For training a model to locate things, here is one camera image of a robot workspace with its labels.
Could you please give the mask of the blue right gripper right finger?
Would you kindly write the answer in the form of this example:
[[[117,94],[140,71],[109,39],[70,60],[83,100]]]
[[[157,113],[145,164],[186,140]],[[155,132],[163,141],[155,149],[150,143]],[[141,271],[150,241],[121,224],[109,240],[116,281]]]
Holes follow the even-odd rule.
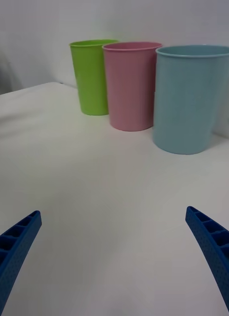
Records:
[[[192,206],[186,223],[193,233],[229,312],[229,231]]]

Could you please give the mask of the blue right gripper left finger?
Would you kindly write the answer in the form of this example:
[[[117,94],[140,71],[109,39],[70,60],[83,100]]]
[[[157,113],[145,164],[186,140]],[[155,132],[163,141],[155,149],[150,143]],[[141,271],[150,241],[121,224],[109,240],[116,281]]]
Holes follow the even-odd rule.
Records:
[[[0,315],[41,226],[36,210],[0,235]]]

